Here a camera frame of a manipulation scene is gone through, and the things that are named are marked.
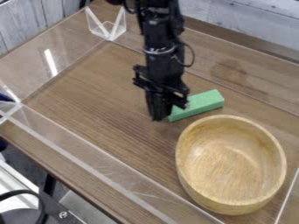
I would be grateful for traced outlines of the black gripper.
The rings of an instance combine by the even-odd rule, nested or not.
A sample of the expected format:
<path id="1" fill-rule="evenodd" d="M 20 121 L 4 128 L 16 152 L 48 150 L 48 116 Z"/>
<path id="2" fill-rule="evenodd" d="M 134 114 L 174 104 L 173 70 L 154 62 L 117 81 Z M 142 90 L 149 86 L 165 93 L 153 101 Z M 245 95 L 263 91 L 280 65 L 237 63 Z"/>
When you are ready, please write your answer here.
<path id="1" fill-rule="evenodd" d="M 144 65 L 133 65 L 133 84 L 144 90 L 149 116 L 160 122 L 169 114 L 172 105 L 186 109 L 189 89 L 182 82 L 184 50 L 145 49 Z"/>

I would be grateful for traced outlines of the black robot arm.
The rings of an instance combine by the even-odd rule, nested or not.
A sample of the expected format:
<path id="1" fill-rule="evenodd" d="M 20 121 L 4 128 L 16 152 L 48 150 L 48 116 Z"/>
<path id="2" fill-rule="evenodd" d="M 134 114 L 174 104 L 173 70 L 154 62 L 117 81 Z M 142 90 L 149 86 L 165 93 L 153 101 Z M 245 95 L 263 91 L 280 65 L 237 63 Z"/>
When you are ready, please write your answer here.
<path id="1" fill-rule="evenodd" d="M 153 121 L 161 121 L 172 107 L 185 109 L 189 89 L 182 83 L 184 47 L 188 45 L 180 35 L 184 19 L 178 0 L 105 0 L 121 5 L 136 15 L 140 34 L 144 36 L 145 65 L 133 65 L 133 84 L 144 90 L 148 113 Z"/>

